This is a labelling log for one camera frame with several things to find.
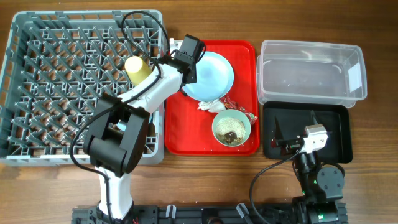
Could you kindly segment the light blue plate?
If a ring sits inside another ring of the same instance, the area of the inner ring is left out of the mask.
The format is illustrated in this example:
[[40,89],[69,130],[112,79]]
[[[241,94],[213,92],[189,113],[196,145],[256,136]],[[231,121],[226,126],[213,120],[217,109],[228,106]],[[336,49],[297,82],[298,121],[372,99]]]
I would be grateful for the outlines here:
[[194,100],[213,101],[225,96],[233,86],[234,70],[222,55],[206,52],[196,64],[197,82],[186,84],[182,90]]

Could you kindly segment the green bowl with rice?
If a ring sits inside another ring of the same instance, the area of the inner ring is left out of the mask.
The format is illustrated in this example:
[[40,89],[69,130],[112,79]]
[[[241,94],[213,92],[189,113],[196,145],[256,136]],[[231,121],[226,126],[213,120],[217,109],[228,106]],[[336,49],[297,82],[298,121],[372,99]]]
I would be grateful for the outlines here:
[[211,129],[215,139],[228,147],[242,146],[251,134],[249,118],[234,109],[218,113],[213,119]]

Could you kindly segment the white napkin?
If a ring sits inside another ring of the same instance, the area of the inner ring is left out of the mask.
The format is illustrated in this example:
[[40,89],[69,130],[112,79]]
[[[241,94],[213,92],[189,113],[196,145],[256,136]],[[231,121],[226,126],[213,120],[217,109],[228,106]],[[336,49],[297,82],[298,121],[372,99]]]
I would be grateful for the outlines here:
[[198,104],[198,110],[208,111],[210,113],[219,113],[225,109],[225,105],[219,99],[213,101],[201,101]]

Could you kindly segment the yellow plastic cup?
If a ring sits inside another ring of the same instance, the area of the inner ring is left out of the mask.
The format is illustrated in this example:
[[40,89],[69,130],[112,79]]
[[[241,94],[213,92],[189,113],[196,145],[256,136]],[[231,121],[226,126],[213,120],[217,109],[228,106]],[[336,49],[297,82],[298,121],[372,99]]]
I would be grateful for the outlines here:
[[140,84],[152,73],[148,64],[138,56],[129,57],[125,61],[124,68],[128,78],[134,86]]

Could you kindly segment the light blue bowl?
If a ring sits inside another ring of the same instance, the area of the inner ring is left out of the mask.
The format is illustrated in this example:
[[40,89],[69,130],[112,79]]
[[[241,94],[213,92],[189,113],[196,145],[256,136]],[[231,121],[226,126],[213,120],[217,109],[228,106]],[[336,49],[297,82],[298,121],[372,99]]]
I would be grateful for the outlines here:
[[[150,114],[150,116],[149,116],[149,124],[151,124],[151,122],[152,122],[152,114]],[[118,129],[120,129],[121,131],[125,131],[126,130],[126,126],[127,126],[127,123],[126,122],[124,122],[124,121],[119,121],[117,124],[116,124],[116,127],[118,128]]]

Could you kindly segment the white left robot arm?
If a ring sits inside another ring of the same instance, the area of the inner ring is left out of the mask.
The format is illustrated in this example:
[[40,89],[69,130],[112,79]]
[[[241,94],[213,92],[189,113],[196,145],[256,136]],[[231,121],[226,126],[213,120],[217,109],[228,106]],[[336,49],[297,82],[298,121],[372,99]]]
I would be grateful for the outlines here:
[[133,89],[119,96],[104,94],[88,126],[83,150],[101,180],[97,217],[106,223],[133,221],[130,173],[146,145],[150,116],[184,85],[197,80],[196,64],[206,45],[186,35],[181,46],[148,66],[138,56],[129,57],[124,69]]

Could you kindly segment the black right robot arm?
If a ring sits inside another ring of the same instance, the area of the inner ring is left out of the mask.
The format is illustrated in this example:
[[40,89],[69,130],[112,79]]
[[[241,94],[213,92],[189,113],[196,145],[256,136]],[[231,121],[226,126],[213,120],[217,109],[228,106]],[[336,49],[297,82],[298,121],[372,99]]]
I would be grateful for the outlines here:
[[275,121],[275,135],[271,146],[280,147],[282,154],[292,156],[294,172],[303,195],[292,201],[292,212],[297,223],[348,223],[343,198],[345,173],[338,164],[320,162],[318,151],[326,146],[328,132],[311,112],[313,124],[304,127],[304,133],[286,139]]

